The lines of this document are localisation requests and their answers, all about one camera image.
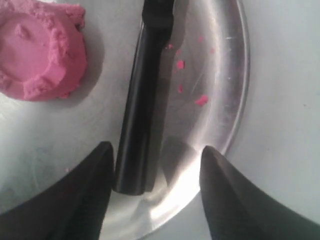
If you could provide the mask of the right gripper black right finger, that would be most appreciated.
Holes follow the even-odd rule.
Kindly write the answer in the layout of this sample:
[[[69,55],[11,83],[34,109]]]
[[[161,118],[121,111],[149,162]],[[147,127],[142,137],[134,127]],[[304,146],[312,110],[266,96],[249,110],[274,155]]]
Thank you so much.
[[[219,151],[201,154],[200,194],[213,240],[318,240],[320,226],[263,192]]]

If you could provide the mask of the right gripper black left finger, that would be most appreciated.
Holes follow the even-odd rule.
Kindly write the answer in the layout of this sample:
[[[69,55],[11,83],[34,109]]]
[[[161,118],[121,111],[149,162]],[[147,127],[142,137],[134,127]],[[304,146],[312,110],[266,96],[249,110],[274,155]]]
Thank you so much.
[[[114,176],[113,147],[103,141],[73,170],[0,215],[2,240],[97,240]]]

